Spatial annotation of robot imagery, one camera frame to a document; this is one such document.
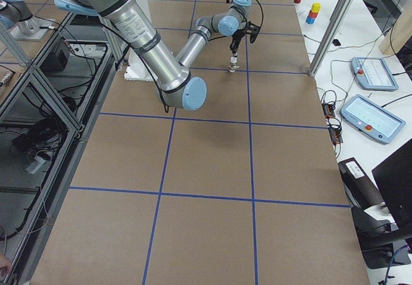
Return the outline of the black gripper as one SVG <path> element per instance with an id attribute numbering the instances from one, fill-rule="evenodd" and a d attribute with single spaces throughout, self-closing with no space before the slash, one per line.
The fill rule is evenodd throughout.
<path id="1" fill-rule="evenodd" d="M 240 45 L 240 42 L 242 38 L 244 38 L 246 34 L 245 30 L 237 30 L 233 35 L 232 35 L 232 42 L 230 44 L 230 50 L 232 52 L 232 57 L 237 58 L 238 57 L 238 48 Z"/>

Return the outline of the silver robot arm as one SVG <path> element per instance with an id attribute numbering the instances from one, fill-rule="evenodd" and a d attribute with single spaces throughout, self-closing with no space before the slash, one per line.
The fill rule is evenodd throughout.
<path id="1" fill-rule="evenodd" d="M 232 0 L 225 13 L 199 18 L 186 45 L 174 56 L 136 0 L 54 0 L 54 3 L 67 12 L 99 15 L 111 21 L 156 75 L 154 82 L 160 101 L 165 106 L 187 111 L 199 109 L 207 98 L 205 81 L 192 76 L 189 68 L 212 35 L 238 37 L 251 26 L 248 13 L 252 0 Z"/>

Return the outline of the person hand on table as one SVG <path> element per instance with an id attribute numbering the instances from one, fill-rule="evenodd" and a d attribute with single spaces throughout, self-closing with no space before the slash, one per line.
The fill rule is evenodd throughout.
<path id="1" fill-rule="evenodd" d="M 8 275 L 12 270 L 12 262 L 10 259 L 0 254 L 0 272 L 1 276 L 4 277 Z"/>

